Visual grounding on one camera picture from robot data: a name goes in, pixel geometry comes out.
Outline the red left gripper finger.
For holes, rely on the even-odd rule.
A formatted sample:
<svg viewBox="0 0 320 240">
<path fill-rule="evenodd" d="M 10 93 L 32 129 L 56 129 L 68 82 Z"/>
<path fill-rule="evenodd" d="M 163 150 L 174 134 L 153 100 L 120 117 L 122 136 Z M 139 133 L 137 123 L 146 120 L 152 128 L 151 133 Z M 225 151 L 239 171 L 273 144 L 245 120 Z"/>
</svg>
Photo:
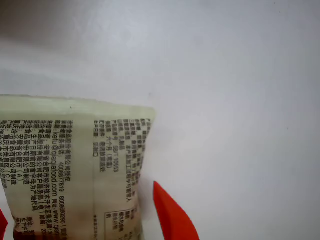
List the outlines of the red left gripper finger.
<svg viewBox="0 0 320 240">
<path fill-rule="evenodd" d="M 8 226 L 8 221 L 0 209 L 0 232 L 5 233 Z"/>
</svg>

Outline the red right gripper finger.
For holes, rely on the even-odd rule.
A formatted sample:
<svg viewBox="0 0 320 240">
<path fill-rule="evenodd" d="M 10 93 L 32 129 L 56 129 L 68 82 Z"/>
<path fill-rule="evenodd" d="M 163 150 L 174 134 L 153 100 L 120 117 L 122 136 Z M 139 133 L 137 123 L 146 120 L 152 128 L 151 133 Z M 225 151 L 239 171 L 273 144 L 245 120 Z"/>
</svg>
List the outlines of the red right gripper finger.
<svg viewBox="0 0 320 240">
<path fill-rule="evenodd" d="M 197 230 L 180 205 L 153 182 L 153 201 L 165 240 L 199 240 Z"/>
</svg>

